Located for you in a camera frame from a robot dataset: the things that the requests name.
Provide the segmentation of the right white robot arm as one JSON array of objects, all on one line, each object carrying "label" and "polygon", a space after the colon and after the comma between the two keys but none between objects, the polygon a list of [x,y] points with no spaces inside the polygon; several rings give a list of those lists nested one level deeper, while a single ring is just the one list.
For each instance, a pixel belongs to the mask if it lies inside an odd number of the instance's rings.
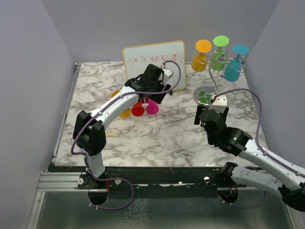
[{"label": "right white robot arm", "polygon": [[305,169],[257,144],[243,130],[228,127],[225,123],[228,110],[227,107],[223,113],[217,113],[208,106],[198,105],[194,124],[204,128],[208,144],[243,158],[259,166],[264,172],[226,163],[219,174],[220,183],[225,187],[235,183],[261,189],[280,197],[289,207],[303,212]]}]

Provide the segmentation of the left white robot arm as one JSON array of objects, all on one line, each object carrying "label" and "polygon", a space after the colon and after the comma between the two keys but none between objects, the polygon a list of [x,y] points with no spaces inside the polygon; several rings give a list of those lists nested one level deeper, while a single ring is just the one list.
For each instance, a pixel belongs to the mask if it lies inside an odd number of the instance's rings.
[{"label": "left white robot arm", "polygon": [[160,103],[171,86],[167,81],[173,71],[149,64],[144,73],[127,80],[122,89],[104,105],[91,112],[78,113],[73,131],[72,146],[78,146],[84,156],[86,170],[90,174],[89,183],[94,188],[105,184],[105,166],[102,150],[106,145],[106,129],[112,121],[143,98],[151,98]]}]

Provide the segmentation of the red wine glass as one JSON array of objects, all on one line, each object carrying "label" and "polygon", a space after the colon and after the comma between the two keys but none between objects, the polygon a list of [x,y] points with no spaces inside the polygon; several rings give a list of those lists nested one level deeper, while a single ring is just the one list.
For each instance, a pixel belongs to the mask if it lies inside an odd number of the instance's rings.
[{"label": "red wine glass", "polygon": [[134,116],[139,117],[144,114],[145,108],[142,105],[143,105],[143,101],[140,100],[138,103],[132,106],[131,112]]}]

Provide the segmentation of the pink wine glass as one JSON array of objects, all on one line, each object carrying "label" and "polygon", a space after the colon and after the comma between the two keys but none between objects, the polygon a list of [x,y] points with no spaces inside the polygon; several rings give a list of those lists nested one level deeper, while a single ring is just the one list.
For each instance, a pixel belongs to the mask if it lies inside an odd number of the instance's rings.
[{"label": "pink wine glass", "polygon": [[149,115],[155,115],[159,112],[159,106],[154,100],[150,98],[147,100],[146,112]]}]

